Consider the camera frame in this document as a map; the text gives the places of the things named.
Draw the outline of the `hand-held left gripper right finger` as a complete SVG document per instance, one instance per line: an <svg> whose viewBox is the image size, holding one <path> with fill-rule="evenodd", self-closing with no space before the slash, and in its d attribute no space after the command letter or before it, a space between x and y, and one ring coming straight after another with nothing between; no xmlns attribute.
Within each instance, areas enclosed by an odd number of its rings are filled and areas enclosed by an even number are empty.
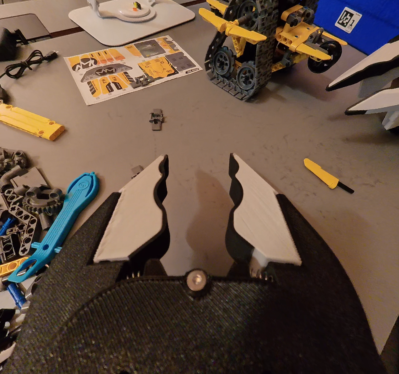
<svg viewBox="0 0 399 374"><path fill-rule="evenodd" d="M277 191L237 154L229 157L233 208L225 244L238 270L265 270L269 263L300 266L301 257Z"/></svg>

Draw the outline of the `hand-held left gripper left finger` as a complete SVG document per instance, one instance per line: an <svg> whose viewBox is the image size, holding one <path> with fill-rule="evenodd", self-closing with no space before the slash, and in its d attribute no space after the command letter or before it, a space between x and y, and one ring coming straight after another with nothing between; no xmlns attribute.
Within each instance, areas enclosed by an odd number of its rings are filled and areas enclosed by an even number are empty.
<svg viewBox="0 0 399 374"><path fill-rule="evenodd" d="M122 189L93 262L128 261L140 254L161 258L170 245L163 201L167 196L168 156L161 155Z"/></svg>

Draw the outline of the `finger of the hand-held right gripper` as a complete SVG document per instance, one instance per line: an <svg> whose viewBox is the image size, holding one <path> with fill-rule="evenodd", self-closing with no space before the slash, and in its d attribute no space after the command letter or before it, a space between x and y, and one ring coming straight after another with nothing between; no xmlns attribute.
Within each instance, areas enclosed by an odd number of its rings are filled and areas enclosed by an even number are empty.
<svg viewBox="0 0 399 374"><path fill-rule="evenodd" d="M358 97L368 97L398 76L399 37L396 36L332 81L326 91L360 83Z"/></svg>
<svg viewBox="0 0 399 374"><path fill-rule="evenodd" d="M355 103L345 111L345 115L363 115L385 112L382 125L386 130L399 126L399 88L386 88Z"/></svg>

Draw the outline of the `yellow plastic toy piece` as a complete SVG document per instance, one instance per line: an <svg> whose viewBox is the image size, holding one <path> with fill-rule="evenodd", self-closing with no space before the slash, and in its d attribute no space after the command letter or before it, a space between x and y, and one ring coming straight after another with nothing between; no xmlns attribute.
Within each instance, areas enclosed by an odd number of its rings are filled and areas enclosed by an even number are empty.
<svg viewBox="0 0 399 374"><path fill-rule="evenodd" d="M305 158L304 165L310 172L322 180L322 182L324 182L330 189L334 189L338 186L338 178L323 170L321 166L317 165L315 162Z"/></svg>

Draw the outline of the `pile of toy building parts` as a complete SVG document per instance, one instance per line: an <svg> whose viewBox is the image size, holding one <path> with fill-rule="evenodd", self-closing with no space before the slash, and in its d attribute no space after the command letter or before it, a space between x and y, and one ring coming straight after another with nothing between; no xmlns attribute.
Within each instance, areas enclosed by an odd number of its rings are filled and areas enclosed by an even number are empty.
<svg viewBox="0 0 399 374"><path fill-rule="evenodd" d="M64 194L50 188L37 167L30 167L23 151L0 149L0 280L1 369L16 345L16 338L33 294L48 264L28 288L9 287L9 276L27 262L63 207Z"/></svg>

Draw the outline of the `teal plastic tool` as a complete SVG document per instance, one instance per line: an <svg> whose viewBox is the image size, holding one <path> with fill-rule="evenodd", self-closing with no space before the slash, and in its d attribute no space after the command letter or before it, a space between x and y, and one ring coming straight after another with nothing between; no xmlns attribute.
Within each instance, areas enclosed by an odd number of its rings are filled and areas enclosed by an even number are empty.
<svg viewBox="0 0 399 374"><path fill-rule="evenodd" d="M98 189L99 181L94 172L83 173L69 185L61 212L33 255L8 277L9 282L25 281L55 257L56 248L61 247L78 215L95 198Z"/></svg>

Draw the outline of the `yellow black tracked toy vehicle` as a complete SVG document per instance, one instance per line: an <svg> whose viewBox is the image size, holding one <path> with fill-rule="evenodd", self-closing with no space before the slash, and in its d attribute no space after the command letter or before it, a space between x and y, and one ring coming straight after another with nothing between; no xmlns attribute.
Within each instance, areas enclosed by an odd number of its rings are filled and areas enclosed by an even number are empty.
<svg viewBox="0 0 399 374"><path fill-rule="evenodd" d="M307 59L323 73L340 59L347 42L313 24L319 0L207 0L200 16L217 33L205 70L239 100L257 94L276 72Z"/></svg>

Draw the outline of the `long yellow toy block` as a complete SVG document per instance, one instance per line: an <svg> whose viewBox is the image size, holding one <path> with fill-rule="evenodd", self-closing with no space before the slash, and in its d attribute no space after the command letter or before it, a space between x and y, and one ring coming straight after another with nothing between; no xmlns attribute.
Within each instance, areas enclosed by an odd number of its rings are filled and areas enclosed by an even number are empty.
<svg viewBox="0 0 399 374"><path fill-rule="evenodd" d="M53 120L5 103L0 104L0 121L49 141L54 141L65 130Z"/></svg>

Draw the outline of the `instruction booklet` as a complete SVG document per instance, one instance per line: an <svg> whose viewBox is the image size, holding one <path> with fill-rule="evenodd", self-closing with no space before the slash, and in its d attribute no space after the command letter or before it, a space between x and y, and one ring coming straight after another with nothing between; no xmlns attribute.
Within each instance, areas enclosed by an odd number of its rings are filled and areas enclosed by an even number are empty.
<svg viewBox="0 0 399 374"><path fill-rule="evenodd" d="M64 60L87 106L202 70L170 36L109 47ZM130 82L142 75L154 82L133 89Z"/></svg>

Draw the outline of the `white stand base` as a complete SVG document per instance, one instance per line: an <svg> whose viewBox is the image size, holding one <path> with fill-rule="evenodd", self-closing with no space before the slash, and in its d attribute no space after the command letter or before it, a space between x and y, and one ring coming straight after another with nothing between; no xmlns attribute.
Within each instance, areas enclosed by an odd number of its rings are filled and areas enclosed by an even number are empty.
<svg viewBox="0 0 399 374"><path fill-rule="evenodd" d="M133 12L137 1L141 12ZM69 18L106 46L129 42L186 23L195 14L172 0L112 0L99 4L87 0L88 6L75 9Z"/></svg>

